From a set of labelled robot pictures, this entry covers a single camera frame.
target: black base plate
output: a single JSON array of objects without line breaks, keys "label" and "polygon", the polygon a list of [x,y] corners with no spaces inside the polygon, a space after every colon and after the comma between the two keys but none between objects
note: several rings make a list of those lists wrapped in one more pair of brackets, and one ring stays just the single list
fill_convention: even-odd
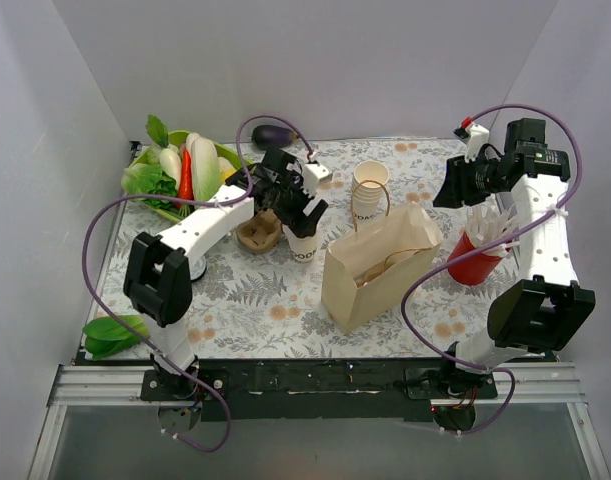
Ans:
[{"label": "black base plate", "polygon": [[[400,418],[431,422],[435,412],[432,413],[430,400],[446,397],[435,389],[410,387],[409,381],[440,367],[440,359],[419,358],[201,360],[198,376],[211,386],[216,380],[223,382],[219,391],[233,417],[240,420]],[[496,395],[493,384],[485,384],[477,392],[478,398]],[[152,370],[145,373],[141,400],[179,398],[160,385]],[[224,419],[220,403],[207,396],[201,421]]]},{"label": "black base plate", "polygon": [[[432,400],[438,398],[446,398],[445,393],[438,390],[431,382],[421,381],[421,379],[426,377],[427,372],[435,372],[438,368],[440,368],[438,362],[439,360],[437,360],[437,365],[434,367],[409,367],[405,370],[407,395],[410,399]],[[487,378],[491,379],[492,382],[488,383],[486,381],[485,383],[483,383],[482,387],[478,387],[476,389],[476,398],[492,399],[498,397],[498,391],[496,390],[496,385],[494,384],[494,377],[492,375],[488,375]]]}]

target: robotic arm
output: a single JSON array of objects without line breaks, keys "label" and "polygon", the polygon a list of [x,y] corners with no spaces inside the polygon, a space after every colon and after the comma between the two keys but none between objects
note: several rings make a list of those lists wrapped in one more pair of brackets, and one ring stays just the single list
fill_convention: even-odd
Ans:
[{"label": "robotic arm", "polygon": [[[152,340],[161,349],[153,360],[163,382],[167,378],[168,382],[182,383],[183,379],[160,361],[161,355],[183,369],[196,361],[185,325],[179,320],[192,302],[191,282],[206,272],[205,253],[233,228],[268,208],[289,231],[290,248],[297,250],[300,242],[315,235],[327,209],[327,202],[314,202],[314,197],[319,183],[331,179],[332,173],[317,162],[301,164],[293,155],[270,149],[263,161],[249,170],[254,182],[250,197],[228,207],[199,209],[156,236],[143,232],[134,239],[123,292],[144,314]],[[239,170],[210,201],[240,197],[246,187],[246,177]],[[180,385],[173,387],[183,390]]]},{"label": "robotic arm", "polygon": [[[500,159],[487,157],[491,145],[484,127],[466,121],[455,133],[466,142],[466,153],[447,161],[435,207],[476,205],[491,193],[511,192],[524,227],[554,208],[567,191],[569,159],[548,149],[545,121],[509,123]],[[592,312],[594,292],[579,286],[572,267],[566,212],[557,213],[521,236],[518,283],[494,300],[486,329],[450,347],[456,358],[492,369],[527,352],[561,350]],[[485,375],[453,363],[443,373],[455,394],[477,386]]]}]

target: brown paper bag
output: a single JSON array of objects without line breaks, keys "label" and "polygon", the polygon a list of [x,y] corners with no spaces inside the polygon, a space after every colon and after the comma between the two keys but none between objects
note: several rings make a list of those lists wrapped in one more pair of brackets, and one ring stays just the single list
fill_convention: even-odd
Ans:
[{"label": "brown paper bag", "polygon": [[[354,219],[355,231],[327,247],[322,300],[343,333],[398,306],[407,289],[429,270],[443,241],[438,225],[418,203],[390,209],[389,195],[387,200],[386,215],[360,227]],[[386,260],[382,274],[359,286],[366,272]]]}]

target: white radish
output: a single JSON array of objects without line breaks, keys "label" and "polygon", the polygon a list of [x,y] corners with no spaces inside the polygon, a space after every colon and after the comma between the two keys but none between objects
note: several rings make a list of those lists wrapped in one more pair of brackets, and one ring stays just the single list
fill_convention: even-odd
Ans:
[{"label": "white radish", "polygon": [[194,142],[194,140],[196,140],[197,138],[201,138],[201,136],[198,133],[190,133],[189,135],[187,135],[187,138],[185,139],[185,145],[187,146],[187,149],[189,150],[189,146]]},{"label": "white radish", "polygon": [[194,200],[206,202],[221,188],[221,169],[216,147],[207,138],[191,133],[185,145],[192,157]]},{"label": "white radish", "polygon": [[176,181],[176,190],[181,183],[181,158],[171,148],[164,148],[158,157],[163,172]]}]

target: green leafy vegetable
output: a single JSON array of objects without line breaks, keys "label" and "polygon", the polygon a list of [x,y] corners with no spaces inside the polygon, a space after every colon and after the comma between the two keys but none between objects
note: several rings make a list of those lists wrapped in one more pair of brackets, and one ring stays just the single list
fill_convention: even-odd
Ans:
[{"label": "green leafy vegetable", "polygon": [[146,163],[149,163],[150,165],[158,165],[160,163],[158,157],[162,151],[163,149],[159,145],[156,145],[155,143],[151,144],[145,151]]},{"label": "green leafy vegetable", "polygon": [[[141,335],[148,337],[149,331],[138,315],[121,315],[121,319]],[[92,360],[100,360],[136,345],[140,339],[119,325],[111,317],[95,318],[83,328],[85,350]]]},{"label": "green leafy vegetable", "polygon": [[[125,193],[134,195],[137,193],[156,193],[176,197],[176,180],[167,176],[160,165],[148,165],[137,163],[123,171],[121,186]],[[146,199],[143,202],[154,208],[172,210],[174,205],[167,200]]]},{"label": "green leafy vegetable", "polygon": [[152,141],[163,148],[166,148],[169,145],[169,136],[167,134],[167,127],[161,121],[160,118],[154,115],[147,116],[147,125],[145,126],[147,129],[147,134]]}]

